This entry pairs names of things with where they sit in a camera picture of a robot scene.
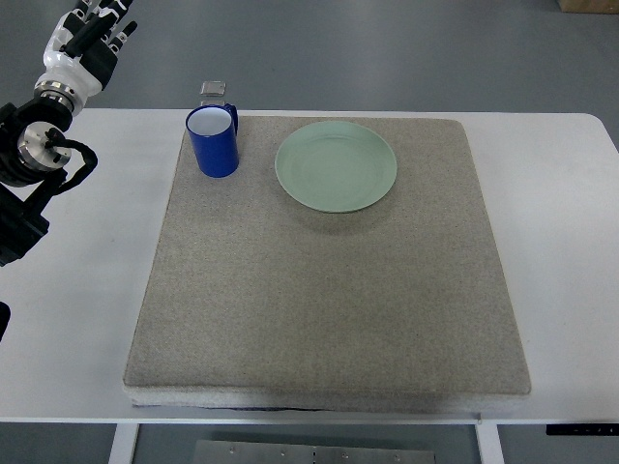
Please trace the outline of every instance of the blue mug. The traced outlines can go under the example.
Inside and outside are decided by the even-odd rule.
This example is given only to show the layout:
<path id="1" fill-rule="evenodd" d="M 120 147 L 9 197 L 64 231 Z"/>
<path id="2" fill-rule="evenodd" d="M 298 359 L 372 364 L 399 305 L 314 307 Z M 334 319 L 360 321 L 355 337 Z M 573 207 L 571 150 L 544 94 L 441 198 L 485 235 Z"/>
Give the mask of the blue mug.
<path id="1" fill-rule="evenodd" d="M 207 104 L 192 111 L 185 126 L 200 170 L 209 177 L 225 177 L 239 165 L 236 133 L 239 116 L 233 104 Z"/>

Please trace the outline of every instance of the gray felt mat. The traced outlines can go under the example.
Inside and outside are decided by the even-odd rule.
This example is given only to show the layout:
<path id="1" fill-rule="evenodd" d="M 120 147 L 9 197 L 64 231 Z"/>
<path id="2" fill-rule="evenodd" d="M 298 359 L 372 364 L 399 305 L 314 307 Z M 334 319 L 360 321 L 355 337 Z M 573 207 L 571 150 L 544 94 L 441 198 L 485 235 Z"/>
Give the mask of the gray felt mat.
<path id="1" fill-rule="evenodd" d="M 275 174 L 282 141 L 324 118 L 242 117 L 224 179 L 184 139 L 124 379 L 135 404 L 450 413 L 530 392 L 463 127 L 339 119 L 398 158 L 391 191 L 344 215 Z"/>

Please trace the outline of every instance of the cardboard box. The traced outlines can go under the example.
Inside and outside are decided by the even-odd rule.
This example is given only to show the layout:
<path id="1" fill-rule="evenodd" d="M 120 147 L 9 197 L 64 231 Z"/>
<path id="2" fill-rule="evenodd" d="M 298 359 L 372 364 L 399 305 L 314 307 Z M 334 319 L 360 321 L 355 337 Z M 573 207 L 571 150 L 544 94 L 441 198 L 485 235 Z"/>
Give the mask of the cardboard box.
<path id="1" fill-rule="evenodd" d="M 619 14 L 619 0 L 557 0 L 566 13 Z"/>

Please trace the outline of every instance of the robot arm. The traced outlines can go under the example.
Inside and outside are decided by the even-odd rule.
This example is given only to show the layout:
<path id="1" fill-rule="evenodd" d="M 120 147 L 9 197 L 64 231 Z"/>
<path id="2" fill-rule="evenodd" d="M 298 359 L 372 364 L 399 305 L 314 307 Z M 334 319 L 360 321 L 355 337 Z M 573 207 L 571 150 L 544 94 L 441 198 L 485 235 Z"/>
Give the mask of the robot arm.
<path id="1" fill-rule="evenodd" d="M 132 21 L 113 36 L 133 0 L 79 0 L 60 18 L 45 48 L 45 73 L 33 100 L 17 108 L 0 107 L 0 266 L 32 248 L 47 233 L 41 216 L 50 199 L 77 186 L 96 167 L 97 156 L 83 143 L 67 140 L 67 131 L 86 101 L 105 88 L 117 54 L 135 30 Z M 83 165 L 67 181 L 63 167 L 72 150 Z M 39 186 L 24 201 L 10 187 Z"/>

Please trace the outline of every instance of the green plate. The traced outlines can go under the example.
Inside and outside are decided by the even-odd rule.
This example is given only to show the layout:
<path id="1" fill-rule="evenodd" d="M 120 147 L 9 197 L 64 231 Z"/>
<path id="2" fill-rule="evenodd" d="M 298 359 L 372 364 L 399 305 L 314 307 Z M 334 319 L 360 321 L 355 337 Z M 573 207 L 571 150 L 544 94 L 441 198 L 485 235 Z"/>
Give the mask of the green plate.
<path id="1" fill-rule="evenodd" d="M 326 213 L 361 210 L 396 181 L 394 151 L 377 133 L 344 121 L 309 124 L 291 133 L 275 158 L 281 186 Z"/>

